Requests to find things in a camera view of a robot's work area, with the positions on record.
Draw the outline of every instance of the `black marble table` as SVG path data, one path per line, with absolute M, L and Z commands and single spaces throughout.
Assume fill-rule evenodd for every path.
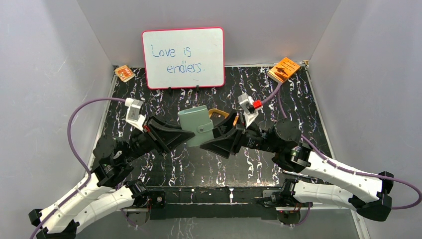
M 226 67 L 225 85 L 215 88 L 149 90 L 144 68 L 133 68 L 136 78 L 124 83 L 116 81 L 113 97 L 135 98 L 145 101 L 143 115 L 156 113 L 165 120 L 178 123 L 177 112 L 206 105 L 230 112 L 239 106 L 237 97 L 246 92 L 255 100 L 263 100 L 276 88 L 277 83 L 267 77 L 268 67 Z M 291 120 L 299 121 L 300 129 L 323 153 L 330 156 L 314 96 L 302 67 L 281 87 L 283 108 Z M 128 138 L 133 127 L 125 122 L 126 107 L 111 102 L 103 133 Z M 261 128 L 269 128 L 281 119 L 277 98 L 264 105 L 264 113 L 255 120 Z M 280 186 L 285 178 L 282 170 L 272 161 L 273 154 L 242 148 L 229 159 L 214 153 L 188 148 L 186 144 L 166 156 L 148 153 L 133 161 L 135 168 L 127 180 L 142 179 L 147 186 L 189 187 L 255 187 Z

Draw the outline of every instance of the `white wall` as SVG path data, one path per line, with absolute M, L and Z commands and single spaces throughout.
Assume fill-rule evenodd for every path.
M 340 0 L 78 0 L 114 65 L 145 66 L 148 29 L 221 26 L 225 63 L 310 59 Z
M 422 2 L 343 0 L 310 61 L 338 160 L 422 187 Z M 417 195 L 395 184 L 393 204 Z M 420 238 L 422 206 L 366 220 L 372 239 Z
M 0 238 L 28 238 L 28 213 L 83 176 L 66 126 L 82 102 L 104 97 L 112 66 L 75 0 L 2 0 L 0 7 Z M 104 104 L 81 112 L 75 147 L 88 160 Z

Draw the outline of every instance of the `wallet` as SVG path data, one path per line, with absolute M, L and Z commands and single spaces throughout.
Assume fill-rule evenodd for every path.
M 182 129 L 195 133 L 195 137 L 186 142 L 189 147 L 199 146 L 214 139 L 214 134 L 212 133 L 214 125 L 208 115 L 206 106 L 179 111 L 177 115 L 179 116 Z

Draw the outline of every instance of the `whiteboard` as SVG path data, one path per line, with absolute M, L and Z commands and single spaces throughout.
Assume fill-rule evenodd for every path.
M 148 88 L 224 85 L 221 27 L 149 30 L 142 42 Z

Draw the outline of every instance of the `metal frame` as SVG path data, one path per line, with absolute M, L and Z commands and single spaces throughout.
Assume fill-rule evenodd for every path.
M 310 73 L 308 71 L 309 65 L 306 64 L 306 61 L 297 62 L 297 63 L 300 66 L 306 67 L 306 74 L 307 74 L 307 77 L 308 77 L 309 84 L 311 86 L 312 94 L 314 95 L 314 88 L 313 88 L 313 85 L 312 85 L 312 80 L 311 80 Z M 227 66 L 227 67 L 254 67 L 254 66 L 256 66 L 256 67 L 267 67 L 267 66 L 274 66 L 275 64 L 276 63 L 262 63 L 262 64 L 247 64 L 247 65 L 230 65 L 230 66 Z M 110 88 L 110 91 L 108 92 L 108 97 L 111 97 L 112 96 L 112 94 L 114 92 L 114 88 L 116 86 L 116 81 L 117 81 L 117 75 L 116 74 L 113 74 L 113 78 L 112 78 L 112 81 L 111 81 L 111 88 Z M 316 108 L 318 110 L 318 115 L 319 115 L 319 118 L 321 120 L 322 128 L 324 130 L 325 138 L 327 140 L 328 147 L 329 147 L 329 149 L 331 151 L 332 158 L 335 159 L 334 150 L 333 150 L 333 148 L 331 146 L 331 142 L 329 140 L 329 137 L 328 137 L 328 134 L 327 134 L 327 130 L 326 130 L 326 127 L 325 127 L 325 124 L 324 124 L 322 115 L 320 113 L 320 108 L 319 108 L 318 102 L 317 102 L 317 100 L 315 98 L 315 95 L 314 95 L 314 102 L 315 102 Z M 100 125 L 98 127 L 97 136 L 96 136 L 96 139 L 95 139 L 95 142 L 94 142 L 94 145 L 93 145 L 92 150 L 95 148 L 95 145 L 97 143 L 97 140 L 99 139 L 99 137 L 102 134 L 102 131 L 103 131 L 103 128 L 104 128 L 104 122 L 105 122 L 106 117 L 107 117 L 108 107 L 109 106 L 110 106 L 110 102 L 107 102 L 106 103 L 106 106 L 105 106 L 105 110 L 104 110 L 103 116 L 101 117 L 101 120 L 100 120 Z M 93 162 L 94 162 L 94 155 L 91 154 L 91 157 L 90 157 L 90 159 L 88 161 L 88 167 L 89 168 L 92 167 Z M 349 210 L 347 208 L 339 208 L 337 206 L 325 205 L 325 204 L 319 204 L 319 203 L 314 203 L 314 206 L 311 208 L 311 210 L 333 210 L 333 209 Z M 129 208 L 129 209 L 123 209 L 123 210 L 125 212 L 134 212 L 134 213 L 147 213 L 148 212 L 147 209 L 144 209 L 144 208 L 139 208 L 139 209 L 138 208 Z M 279 208 L 277 208 L 277 210 L 278 211 L 291 211 L 292 208 L 290 208 L 290 207 L 279 207 Z M 358 215 L 355 211 L 352 211 L 352 210 L 350 210 L 350 211 L 352 213 L 353 220 L 354 220 L 354 223 L 355 223 L 356 230 L 358 232 L 359 238 L 360 239 L 370 239 L 370 236 L 369 236 L 369 233 L 368 233 L 368 229 L 366 227 L 365 220 L 363 219 L 363 217 L 361 217 L 360 215 Z

